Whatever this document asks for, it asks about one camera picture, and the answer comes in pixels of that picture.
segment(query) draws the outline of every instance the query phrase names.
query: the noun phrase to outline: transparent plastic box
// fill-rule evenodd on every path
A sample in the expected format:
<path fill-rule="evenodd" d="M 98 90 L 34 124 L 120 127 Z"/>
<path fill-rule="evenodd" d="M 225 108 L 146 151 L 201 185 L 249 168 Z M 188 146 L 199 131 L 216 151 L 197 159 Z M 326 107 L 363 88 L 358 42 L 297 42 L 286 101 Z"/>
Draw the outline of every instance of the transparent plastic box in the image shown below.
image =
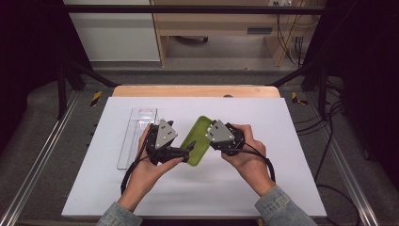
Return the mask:
<path fill-rule="evenodd" d="M 118 170 L 127 170 L 136 158 L 138 140 L 150 123 L 158 123 L 156 107 L 137 107 L 132 109 L 120 150 Z"/>

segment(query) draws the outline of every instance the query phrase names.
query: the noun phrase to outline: hand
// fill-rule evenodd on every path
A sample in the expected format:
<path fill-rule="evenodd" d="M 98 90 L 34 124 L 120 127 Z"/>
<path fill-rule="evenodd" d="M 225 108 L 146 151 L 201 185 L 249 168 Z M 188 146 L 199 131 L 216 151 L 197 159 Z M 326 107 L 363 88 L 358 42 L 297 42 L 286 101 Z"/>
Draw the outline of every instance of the hand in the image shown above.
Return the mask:
<path fill-rule="evenodd" d="M 243 131 L 245 141 L 248 145 L 254 147 L 261 154 L 266 156 L 266 148 L 261 141 L 253 138 L 250 125 L 234 124 L 233 126 Z M 255 152 L 247 144 L 244 145 L 243 149 Z M 251 153 L 239 153 L 235 156 L 228 156 L 223 153 L 222 158 L 231 163 L 237 169 L 244 180 L 246 180 L 246 182 L 259 196 L 262 196 L 270 188 L 276 185 L 270 179 L 267 166 L 259 156 Z"/>
<path fill-rule="evenodd" d="M 141 146 L 145 141 L 144 139 L 149 129 L 150 126 L 147 126 L 147 128 L 143 132 L 143 135 L 141 135 L 138 144 L 139 150 L 141 149 Z M 122 196 L 118 200 L 118 203 L 121 206 L 125 207 L 131 212 L 135 211 L 138 203 L 153 188 L 158 179 L 162 175 L 164 175 L 164 173 L 177 166 L 183 160 L 182 158 L 174 158 L 162 165 L 155 166 L 150 161 L 150 158 L 148 158 L 147 156 L 147 150 L 144 150 L 141 158 L 145 159 L 141 160 L 137 164 L 135 170 L 133 170 L 126 190 L 123 192 Z"/>

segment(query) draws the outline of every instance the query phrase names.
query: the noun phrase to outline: green phone case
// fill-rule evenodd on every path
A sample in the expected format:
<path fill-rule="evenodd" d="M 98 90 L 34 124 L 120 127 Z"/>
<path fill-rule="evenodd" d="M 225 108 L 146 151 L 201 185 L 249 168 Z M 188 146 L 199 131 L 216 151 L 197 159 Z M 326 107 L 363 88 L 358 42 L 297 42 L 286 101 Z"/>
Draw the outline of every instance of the green phone case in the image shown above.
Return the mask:
<path fill-rule="evenodd" d="M 181 148 L 186 148 L 193 140 L 196 140 L 196 145 L 193 151 L 190 152 L 190 158 L 187 161 L 188 165 L 192 167 L 197 166 L 208 150 L 211 142 L 205 135 L 208 133 L 208 128 L 211 124 L 212 121 L 210 119 L 205 116 L 199 116 L 183 141 Z"/>

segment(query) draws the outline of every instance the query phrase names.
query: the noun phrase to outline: gray sleeve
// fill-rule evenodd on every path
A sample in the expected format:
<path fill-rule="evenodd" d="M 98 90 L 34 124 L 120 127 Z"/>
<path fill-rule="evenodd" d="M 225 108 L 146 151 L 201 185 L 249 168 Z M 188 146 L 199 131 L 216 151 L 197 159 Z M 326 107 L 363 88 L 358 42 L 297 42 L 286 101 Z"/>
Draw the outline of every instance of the gray sleeve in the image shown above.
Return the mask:
<path fill-rule="evenodd" d="M 136 226 L 143 220 L 114 202 L 97 222 L 97 226 Z"/>
<path fill-rule="evenodd" d="M 266 225 L 316 225 L 279 187 L 274 186 L 255 204 Z"/>

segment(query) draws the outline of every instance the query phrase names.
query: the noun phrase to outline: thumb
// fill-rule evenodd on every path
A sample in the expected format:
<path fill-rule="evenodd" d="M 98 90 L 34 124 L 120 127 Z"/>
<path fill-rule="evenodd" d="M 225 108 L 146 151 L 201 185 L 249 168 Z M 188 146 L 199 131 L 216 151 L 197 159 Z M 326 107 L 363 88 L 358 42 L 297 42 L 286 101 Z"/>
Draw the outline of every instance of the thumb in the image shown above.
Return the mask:
<path fill-rule="evenodd" d="M 160 172 L 162 174 L 164 174 L 167 171 L 172 170 L 174 167 L 176 167 L 182 161 L 183 161 L 183 158 L 173 158 L 173 159 L 170 159 L 168 162 L 162 164 L 158 168 L 160 169 Z"/>

